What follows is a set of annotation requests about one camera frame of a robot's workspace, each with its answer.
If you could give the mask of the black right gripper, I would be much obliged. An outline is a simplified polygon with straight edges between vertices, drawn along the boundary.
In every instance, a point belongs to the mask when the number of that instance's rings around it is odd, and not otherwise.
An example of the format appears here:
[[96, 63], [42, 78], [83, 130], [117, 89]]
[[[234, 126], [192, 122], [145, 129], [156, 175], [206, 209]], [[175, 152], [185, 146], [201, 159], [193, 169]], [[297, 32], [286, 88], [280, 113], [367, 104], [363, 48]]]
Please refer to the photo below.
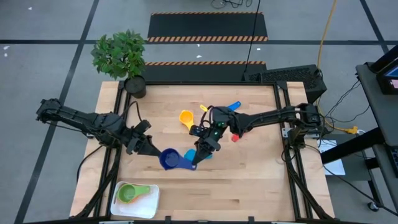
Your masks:
[[196, 153], [192, 164], [198, 164], [208, 156], [211, 156], [216, 149], [221, 149], [218, 141], [223, 137], [225, 130], [226, 123], [213, 123], [208, 128], [193, 125], [190, 128], [189, 135], [198, 137], [194, 143]]

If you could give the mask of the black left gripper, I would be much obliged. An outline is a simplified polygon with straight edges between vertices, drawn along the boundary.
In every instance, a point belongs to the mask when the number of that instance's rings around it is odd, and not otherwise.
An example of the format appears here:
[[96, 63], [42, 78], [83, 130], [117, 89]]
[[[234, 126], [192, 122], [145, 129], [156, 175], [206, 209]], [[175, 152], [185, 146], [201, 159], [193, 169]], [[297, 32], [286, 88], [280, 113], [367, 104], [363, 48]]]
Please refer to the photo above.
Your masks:
[[131, 139], [126, 148], [127, 154], [131, 155], [136, 152], [145, 156], [159, 157], [161, 155], [161, 151], [152, 142], [152, 136], [144, 134], [150, 127], [150, 122], [144, 119], [137, 126], [131, 128]]

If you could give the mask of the teal measuring cup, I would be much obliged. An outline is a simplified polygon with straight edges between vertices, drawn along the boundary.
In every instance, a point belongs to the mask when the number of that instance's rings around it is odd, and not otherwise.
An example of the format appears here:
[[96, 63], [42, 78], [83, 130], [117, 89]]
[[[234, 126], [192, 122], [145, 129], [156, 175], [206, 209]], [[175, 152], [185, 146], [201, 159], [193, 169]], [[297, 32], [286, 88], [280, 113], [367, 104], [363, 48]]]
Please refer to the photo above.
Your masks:
[[212, 157], [213, 157], [212, 154], [209, 154], [209, 153], [203, 152], [203, 151], [200, 151], [197, 154], [197, 151], [195, 149], [189, 149], [184, 155], [184, 158], [186, 160], [190, 161], [191, 163], [192, 162], [199, 163], [199, 162], [201, 162], [203, 160], [211, 159]]

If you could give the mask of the navy blue measuring cup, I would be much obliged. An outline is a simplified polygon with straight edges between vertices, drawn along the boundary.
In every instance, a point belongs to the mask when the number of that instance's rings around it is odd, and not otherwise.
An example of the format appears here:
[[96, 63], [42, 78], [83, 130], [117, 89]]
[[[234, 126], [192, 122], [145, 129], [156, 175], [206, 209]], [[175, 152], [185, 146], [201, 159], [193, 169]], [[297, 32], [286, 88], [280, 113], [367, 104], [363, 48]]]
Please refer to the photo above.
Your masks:
[[175, 149], [168, 148], [162, 151], [159, 162], [165, 170], [171, 169], [187, 169], [196, 170], [197, 167], [192, 164], [192, 162], [184, 157], [182, 157], [179, 152]]

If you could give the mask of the yellow measuring cup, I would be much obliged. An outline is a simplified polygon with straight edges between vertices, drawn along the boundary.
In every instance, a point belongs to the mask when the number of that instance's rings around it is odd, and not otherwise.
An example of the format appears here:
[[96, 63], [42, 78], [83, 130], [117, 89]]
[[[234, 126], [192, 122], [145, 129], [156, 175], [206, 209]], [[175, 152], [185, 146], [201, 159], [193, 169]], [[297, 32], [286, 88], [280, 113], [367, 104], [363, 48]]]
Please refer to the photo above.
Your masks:
[[179, 121], [187, 127], [188, 131], [191, 130], [194, 122], [194, 114], [189, 110], [182, 110], [179, 115]]

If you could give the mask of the white plastic basket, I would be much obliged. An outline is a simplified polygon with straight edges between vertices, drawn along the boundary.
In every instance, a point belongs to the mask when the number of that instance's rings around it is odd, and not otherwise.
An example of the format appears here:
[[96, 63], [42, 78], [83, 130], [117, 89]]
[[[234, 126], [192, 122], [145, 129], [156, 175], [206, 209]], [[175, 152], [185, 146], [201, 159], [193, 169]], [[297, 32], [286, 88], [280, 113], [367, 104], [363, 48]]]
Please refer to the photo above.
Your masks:
[[120, 181], [116, 184], [110, 211], [116, 216], [151, 219], [156, 214], [159, 199], [157, 185]]

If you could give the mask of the black plant pot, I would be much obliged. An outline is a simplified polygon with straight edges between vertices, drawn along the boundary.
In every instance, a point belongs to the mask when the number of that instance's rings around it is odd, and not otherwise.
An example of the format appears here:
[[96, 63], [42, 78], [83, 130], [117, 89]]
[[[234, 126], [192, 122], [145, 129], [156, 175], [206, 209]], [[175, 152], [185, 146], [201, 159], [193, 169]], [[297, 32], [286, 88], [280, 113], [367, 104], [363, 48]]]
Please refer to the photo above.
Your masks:
[[140, 75], [127, 78], [124, 81], [124, 89], [134, 98], [143, 98], [146, 96], [146, 81]]

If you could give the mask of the black hazard-striped floor mat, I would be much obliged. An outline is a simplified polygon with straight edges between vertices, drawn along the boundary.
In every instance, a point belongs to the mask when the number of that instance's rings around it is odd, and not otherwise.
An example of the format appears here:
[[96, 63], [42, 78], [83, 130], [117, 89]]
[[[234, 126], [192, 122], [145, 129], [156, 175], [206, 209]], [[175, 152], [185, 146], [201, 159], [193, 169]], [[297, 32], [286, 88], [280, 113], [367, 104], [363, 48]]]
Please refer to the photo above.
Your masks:
[[142, 76], [148, 82], [239, 82], [265, 70], [264, 61], [147, 62]]
[[261, 12], [155, 12], [147, 42], [151, 44], [250, 44], [268, 41]]

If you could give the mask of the green leafy plant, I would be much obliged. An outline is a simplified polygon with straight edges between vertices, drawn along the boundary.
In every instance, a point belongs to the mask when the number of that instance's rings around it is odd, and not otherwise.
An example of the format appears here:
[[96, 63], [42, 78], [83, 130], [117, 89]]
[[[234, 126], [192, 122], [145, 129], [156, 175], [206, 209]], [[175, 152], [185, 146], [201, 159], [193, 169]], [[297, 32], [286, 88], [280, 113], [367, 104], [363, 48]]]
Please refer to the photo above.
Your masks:
[[133, 30], [103, 35], [93, 45], [90, 54], [92, 64], [98, 73], [104, 73], [117, 80], [134, 78], [145, 70], [143, 58], [145, 40]]

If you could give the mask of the white paper sheet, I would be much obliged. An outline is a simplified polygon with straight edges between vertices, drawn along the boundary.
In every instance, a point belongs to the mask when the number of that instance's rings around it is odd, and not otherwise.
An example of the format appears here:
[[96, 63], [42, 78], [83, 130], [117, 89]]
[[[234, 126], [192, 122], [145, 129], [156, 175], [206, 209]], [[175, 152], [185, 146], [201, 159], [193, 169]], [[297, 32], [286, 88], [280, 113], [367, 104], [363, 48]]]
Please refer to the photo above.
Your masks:
[[[326, 152], [332, 149], [333, 147], [337, 146], [335, 140], [327, 140], [327, 139], [318, 140], [317, 144], [318, 144], [318, 150], [320, 152]], [[338, 159], [337, 161], [325, 164], [324, 173], [325, 175], [333, 175], [333, 174], [340, 176], [346, 175], [342, 160]]]

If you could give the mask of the grey side desk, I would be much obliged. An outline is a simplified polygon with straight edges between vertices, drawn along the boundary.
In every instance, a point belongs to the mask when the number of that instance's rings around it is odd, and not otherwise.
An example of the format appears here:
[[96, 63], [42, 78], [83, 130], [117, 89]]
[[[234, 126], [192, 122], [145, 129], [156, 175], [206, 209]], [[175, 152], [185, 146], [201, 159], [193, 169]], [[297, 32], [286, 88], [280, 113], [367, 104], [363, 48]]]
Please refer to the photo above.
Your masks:
[[375, 157], [366, 159], [364, 163], [367, 170], [381, 170], [396, 210], [384, 207], [377, 200], [373, 204], [398, 216], [398, 170], [394, 170], [389, 159], [391, 149], [398, 150], [398, 90], [394, 95], [385, 94], [383, 85], [379, 83], [380, 79], [398, 80], [398, 59], [383, 66], [379, 62], [366, 62], [356, 66], [356, 71], [377, 127], [321, 153], [321, 159], [324, 164], [328, 164], [369, 147], [373, 148]]

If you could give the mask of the black monitor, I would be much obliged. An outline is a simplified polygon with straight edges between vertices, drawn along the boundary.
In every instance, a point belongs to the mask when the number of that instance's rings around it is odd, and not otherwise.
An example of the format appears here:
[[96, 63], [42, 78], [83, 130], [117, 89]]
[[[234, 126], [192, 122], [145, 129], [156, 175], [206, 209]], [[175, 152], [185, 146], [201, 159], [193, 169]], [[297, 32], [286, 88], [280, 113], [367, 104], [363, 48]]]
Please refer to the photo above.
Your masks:
[[398, 45], [372, 63], [369, 69], [384, 95], [398, 95]]

